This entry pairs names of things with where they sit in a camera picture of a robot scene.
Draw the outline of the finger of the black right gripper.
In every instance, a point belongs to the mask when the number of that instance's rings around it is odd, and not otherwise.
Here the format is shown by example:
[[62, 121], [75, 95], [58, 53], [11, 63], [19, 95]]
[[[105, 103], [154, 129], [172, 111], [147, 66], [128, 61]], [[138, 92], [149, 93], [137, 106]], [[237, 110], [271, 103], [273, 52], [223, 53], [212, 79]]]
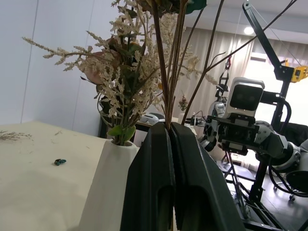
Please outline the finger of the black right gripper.
[[206, 141], [215, 142], [218, 132], [218, 120], [216, 116], [208, 116], [204, 126], [204, 137]]

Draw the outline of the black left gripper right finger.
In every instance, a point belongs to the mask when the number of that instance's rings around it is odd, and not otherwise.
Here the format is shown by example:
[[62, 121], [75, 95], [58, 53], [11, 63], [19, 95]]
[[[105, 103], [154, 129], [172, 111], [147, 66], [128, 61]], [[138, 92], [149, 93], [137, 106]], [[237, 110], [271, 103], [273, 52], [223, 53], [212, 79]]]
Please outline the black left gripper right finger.
[[175, 216], [179, 231], [246, 231], [216, 162], [190, 128], [172, 123]]

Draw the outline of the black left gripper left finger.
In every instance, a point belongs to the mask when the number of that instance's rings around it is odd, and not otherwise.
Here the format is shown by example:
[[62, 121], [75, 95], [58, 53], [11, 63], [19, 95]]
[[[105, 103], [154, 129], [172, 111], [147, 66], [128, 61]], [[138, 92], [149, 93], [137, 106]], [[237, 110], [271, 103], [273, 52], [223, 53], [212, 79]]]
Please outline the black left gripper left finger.
[[171, 142], [159, 122], [149, 129], [128, 169], [120, 231], [170, 231], [174, 194]]

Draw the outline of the brown-stemmed flower bouquet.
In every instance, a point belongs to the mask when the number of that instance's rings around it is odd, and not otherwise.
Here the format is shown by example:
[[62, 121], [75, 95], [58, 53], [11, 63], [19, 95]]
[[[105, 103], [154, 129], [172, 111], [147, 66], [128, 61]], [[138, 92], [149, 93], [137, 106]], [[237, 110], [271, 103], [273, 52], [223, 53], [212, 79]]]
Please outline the brown-stemmed flower bouquet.
[[[222, 10], [222, 6], [224, 4], [225, 0], [220, 0], [218, 10], [216, 13], [216, 18], [214, 21], [214, 25], [211, 32], [210, 42], [207, 49], [204, 69], [202, 71], [201, 77], [199, 79], [199, 82], [197, 83], [197, 86], [192, 94], [192, 97], [188, 103], [187, 109], [185, 111], [184, 117], [182, 119], [181, 124], [184, 125], [186, 116], [189, 112], [190, 106], [201, 86], [201, 83], [203, 82], [203, 79], [205, 78], [206, 74], [216, 67], [221, 62], [227, 60], [230, 58], [233, 54], [240, 51], [242, 48], [244, 48], [246, 45], [251, 43], [253, 40], [257, 38], [257, 29], [255, 29], [255, 36], [251, 38], [248, 42], [246, 42], [244, 45], [236, 49], [235, 51], [231, 52], [224, 58], [222, 58], [220, 61], [218, 61], [215, 64], [209, 65], [209, 56], [211, 53], [211, 48], [214, 42], [214, 35], [216, 31], [216, 27], [218, 24], [218, 20], [220, 17], [220, 13]], [[297, 0], [291, 0], [290, 3], [282, 10], [281, 13], [279, 13], [265, 28], [261, 28], [261, 32], [264, 32], [266, 29], [268, 29], [279, 17], [283, 15]], [[174, 109], [174, 103], [175, 103], [175, 89], [176, 85], [179, 79], [180, 75], [180, 69], [184, 60], [184, 56], [186, 54], [186, 50], [188, 48], [191, 36], [194, 32], [195, 27], [198, 24], [198, 21], [203, 13], [204, 8], [207, 6], [207, 0], [136, 0], [136, 3], [138, 6], [141, 6], [142, 9], [146, 12], [150, 12], [154, 19], [154, 28], [155, 28], [155, 34], [156, 34], [156, 43], [158, 48], [158, 57], [159, 57], [159, 64], [160, 64], [160, 71], [161, 71], [161, 81], [162, 81], [162, 90], [163, 90], [163, 102], [164, 106], [162, 106], [164, 114], [165, 114], [165, 125], [168, 131], [171, 129], [171, 119], [173, 115], [173, 109]], [[193, 11], [200, 10], [193, 27], [191, 28], [190, 35], [186, 41], [186, 45], [182, 54], [182, 57], [180, 59], [179, 63], [179, 56], [180, 56], [180, 44], [182, 39], [182, 33], [183, 33], [183, 27], [184, 27], [184, 21], [185, 16], [187, 14], [191, 14]], [[165, 64], [165, 56], [164, 56], [164, 48], [162, 44], [162, 38], [161, 38], [161, 29], [160, 29], [160, 18], [166, 14], [166, 13], [176, 13], [178, 14], [177, 21], [176, 21], [176, 27], [175, 27], [175, 35], [172, 42], [171, 47], [171, 55], [169, 57], [168, 61], [168, 70], [166, 70], [166, 64]]]

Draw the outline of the cream and pink flower bouquet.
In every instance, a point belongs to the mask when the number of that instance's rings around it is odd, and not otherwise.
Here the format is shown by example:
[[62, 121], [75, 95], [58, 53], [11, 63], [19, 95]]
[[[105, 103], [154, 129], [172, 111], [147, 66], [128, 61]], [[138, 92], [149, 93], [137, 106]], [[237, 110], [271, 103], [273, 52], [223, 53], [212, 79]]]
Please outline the cream and pink flower bouquet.
[[[66, 71], [77, 68], [84, 81], [95, 85], [100, 117], [114, 144], [123, 146], [135, 133], [136, 123], [149, 106], [164, 106], [163, 90], [153, 16], [138, 6], [136, 0], [114, 0], [111, 5], [118, 9], [118, 17], [110, 22], [110, 38], [89, 32], [97, 51], [91, 45], [67, 51], [48, 48], [30, 38], [26, 41], [44, 50], [45, 59], [58, 57], [57, 65], [63, 64]], [[176, 13], [166, 13], [160, 18], [166, 70], [177, 17]], [[189, 44], [178, 82], [182, 78], [199, 78], [202, 72], [198, 63], [199, 58]]]

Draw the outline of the dried cream flower sprig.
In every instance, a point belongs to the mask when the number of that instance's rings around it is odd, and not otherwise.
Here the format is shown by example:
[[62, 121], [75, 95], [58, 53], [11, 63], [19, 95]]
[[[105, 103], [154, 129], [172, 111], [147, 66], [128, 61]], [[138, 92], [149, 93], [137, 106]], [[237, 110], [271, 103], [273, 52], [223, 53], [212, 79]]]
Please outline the dried cream flower sprig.
[[31, 138], [32, 135], [30, 134], [0, 130], [0, 141], [18, 141], [20, 139], [31, 139]]

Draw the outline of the silver robot torso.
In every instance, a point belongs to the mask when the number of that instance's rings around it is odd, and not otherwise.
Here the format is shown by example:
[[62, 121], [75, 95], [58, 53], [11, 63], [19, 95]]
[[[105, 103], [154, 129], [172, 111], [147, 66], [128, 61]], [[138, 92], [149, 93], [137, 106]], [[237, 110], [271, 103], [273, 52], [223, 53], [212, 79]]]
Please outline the silver robot torso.
[[219, 100], [214, 101], [209, 107], [208, 115], [215, 117], [223, 117], [227, 100], [227, 97], [221, 97]]

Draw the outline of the white faceted vase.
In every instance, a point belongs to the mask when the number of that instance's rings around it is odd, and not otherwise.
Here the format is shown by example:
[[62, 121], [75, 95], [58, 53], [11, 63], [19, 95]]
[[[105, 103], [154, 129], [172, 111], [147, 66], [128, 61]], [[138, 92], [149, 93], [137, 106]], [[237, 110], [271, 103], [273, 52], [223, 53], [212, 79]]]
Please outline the white faceted vase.
[[128, 169], [138, 148], [106, 140], [82, 211], [78, 231], [119, 231]]

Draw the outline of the white device on side table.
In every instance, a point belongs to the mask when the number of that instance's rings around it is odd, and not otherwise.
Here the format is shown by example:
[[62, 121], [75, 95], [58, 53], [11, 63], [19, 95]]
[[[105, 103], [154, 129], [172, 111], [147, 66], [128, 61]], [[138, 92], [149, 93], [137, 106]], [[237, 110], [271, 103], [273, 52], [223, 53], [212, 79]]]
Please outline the white device on side table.
[[165, 116], [159, 113], [145, 113], [141, 116], [139, 121], [141, 123], [154, 125], [158, 122], [165, 122]]

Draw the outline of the yellow hoist block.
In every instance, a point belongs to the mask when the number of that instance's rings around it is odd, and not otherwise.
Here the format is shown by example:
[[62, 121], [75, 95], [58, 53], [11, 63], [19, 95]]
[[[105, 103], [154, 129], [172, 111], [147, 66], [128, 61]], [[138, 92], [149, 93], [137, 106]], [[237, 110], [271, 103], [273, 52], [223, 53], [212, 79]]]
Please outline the yellow hoist block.
[[292, 75], [292, 83], [297, 83], [308, 77], [308, 66], [299, 66], [294, 68]]

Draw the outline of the black gantry crane frame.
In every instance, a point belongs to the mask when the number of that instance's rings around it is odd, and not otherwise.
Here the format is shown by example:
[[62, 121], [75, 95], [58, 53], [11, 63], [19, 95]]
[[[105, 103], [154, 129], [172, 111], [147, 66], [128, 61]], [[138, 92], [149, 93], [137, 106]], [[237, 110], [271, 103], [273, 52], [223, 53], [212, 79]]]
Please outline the black gantry crane frame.
[[[288, 104], [285, 98], [289, 89], [289, 85], [290, 83], [292, 83], [291, 80], [294, 68], [284, 66], [284, 61], [279, 61], [278, 56], [276, 55], [264, 31], [268, 29], [279, 17], [281, 17], [283, 13], [286, 12], [296, 1], [297, 0], [291, 0], [290, 3], [285, 7], [285, 9], [282, 10], [282, 12], [279, 13], [265, 28], [261, 27], [257, 18], [255, 17], [252, 10], [252, 5], [249, 2], [243, 4], [244, 14], [256, 34], [253, 39], [257, 38], [259, 40], [270, 62], [274, 66], [274, 74], [276, 76], [276, 79], [283, 82], [280, 93], [267, 92], [262, 96], [261, 99], [261, 102], [265, 104], [276, 103], [276, 109], [271, 121], [271, 125], [274, 131], [278, 132], [279, 134], [284, 133], [284, 130], [292, 114], [291, 106], [290, 104]], [[284, 181], [284, 179], [279, 174], [281, 170], [277, 170], [273, 167], [272, 161], [272, 157], [261, 158], [261, 162], [257, 170], [257, 178], [250, 191], [249, 199], [260, 205], [260, 200], [262, 196], [261, 189], [267, 170], [269, 171], [270, 179], [274, 184], [275, 188], [288, 193], [288, 183]]]

